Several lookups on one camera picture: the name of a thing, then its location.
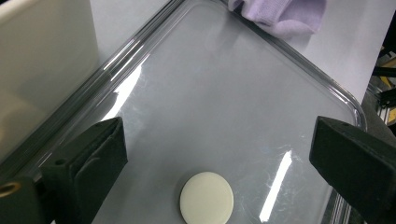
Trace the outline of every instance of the white puck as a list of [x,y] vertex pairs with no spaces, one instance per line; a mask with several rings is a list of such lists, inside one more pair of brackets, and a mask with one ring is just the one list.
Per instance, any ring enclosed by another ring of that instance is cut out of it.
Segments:
[[180,211],[188,224],[224,224],[233,212],[233,191],[221,175],[200,173],[181,191]]

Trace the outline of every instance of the gray surface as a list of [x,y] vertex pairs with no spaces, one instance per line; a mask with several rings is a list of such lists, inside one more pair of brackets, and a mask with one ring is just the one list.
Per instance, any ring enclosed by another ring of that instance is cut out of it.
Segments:
[[75,124],[124,120],[129,163],[94,223],[183,223],[179,193],[203,171],[229,181],[230,223],[262,223],[287,153],[269,223],[319,223],[331,188],[308,160],[315,120],[353,123],[354,114],[225,7],[204,2],[154,34],[147,58]]

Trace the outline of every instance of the transparent plastic container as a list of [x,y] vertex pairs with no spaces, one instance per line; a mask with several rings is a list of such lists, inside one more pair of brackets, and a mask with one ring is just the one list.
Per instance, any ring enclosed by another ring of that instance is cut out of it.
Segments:
[[[205,171],[233,189],[229,223],[320,223],[332,188],[308,159],[316,118],[365,128],[347,91],[211,0],[170,1],[38,130],[43,146],[9,173],[37,176],[53,149],[115,116],[129,162],[93,223],[184,223],[179,194]],[[331,223],[347,219],[340,197],[328,209]]]

